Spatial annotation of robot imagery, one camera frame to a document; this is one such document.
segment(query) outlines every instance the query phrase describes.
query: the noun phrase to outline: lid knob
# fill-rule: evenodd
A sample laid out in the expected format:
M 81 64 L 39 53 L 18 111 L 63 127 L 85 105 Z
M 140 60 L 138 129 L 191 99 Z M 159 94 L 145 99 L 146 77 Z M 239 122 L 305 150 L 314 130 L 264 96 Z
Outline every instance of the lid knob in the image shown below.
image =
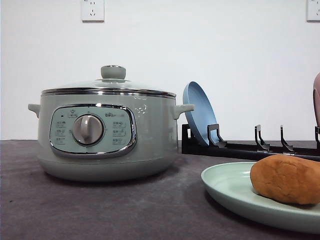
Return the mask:
M 101 67 L 103 79 L 125 79 L 126 69 L 123 66 L 107 65 Z

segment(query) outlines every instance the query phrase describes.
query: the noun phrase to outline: bread roll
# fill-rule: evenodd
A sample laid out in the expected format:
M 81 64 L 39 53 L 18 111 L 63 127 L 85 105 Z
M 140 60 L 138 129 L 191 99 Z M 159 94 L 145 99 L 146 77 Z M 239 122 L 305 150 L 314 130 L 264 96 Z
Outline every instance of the bread roll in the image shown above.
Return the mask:
M 250 179 L 258 193 L 282 203 L 320 202 L 320 162 L 272 155 L 252 166 Z

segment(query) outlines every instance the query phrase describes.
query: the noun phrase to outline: control dial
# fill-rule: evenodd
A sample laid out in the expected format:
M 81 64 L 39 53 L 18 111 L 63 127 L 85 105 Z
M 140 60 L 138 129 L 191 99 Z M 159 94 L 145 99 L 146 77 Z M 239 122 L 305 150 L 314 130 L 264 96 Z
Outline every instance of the control dial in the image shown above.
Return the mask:
M 92 115 L 78 117 L 72 127 L 72 134 L 78 143 L 90 145 L 97 142 L 104 132 L 101 121 Z

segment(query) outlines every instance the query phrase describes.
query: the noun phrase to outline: pink object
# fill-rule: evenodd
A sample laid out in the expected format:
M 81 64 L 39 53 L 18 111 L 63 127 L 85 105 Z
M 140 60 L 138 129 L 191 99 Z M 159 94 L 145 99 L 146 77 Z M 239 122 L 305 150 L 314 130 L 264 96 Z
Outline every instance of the pink object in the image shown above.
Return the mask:
M 318 127 L 320 127 L 320 73 L 315 77 L 313 83 L 313 106 L 315 120 Z

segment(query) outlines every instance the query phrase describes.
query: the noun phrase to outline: silver knob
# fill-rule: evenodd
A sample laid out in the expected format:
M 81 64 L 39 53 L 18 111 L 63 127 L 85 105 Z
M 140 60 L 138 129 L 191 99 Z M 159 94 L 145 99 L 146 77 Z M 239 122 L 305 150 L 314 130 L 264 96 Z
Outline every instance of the silver knob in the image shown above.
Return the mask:
M 103 79 L 125 79 L 126 69 L 123 66 L 107 65 L 101 67 Z
M 72 134 L 80 144 L 89 145 L 97 142 L 104 131 L 101 121 L 92 115 L 83 115 L 75 120 Z

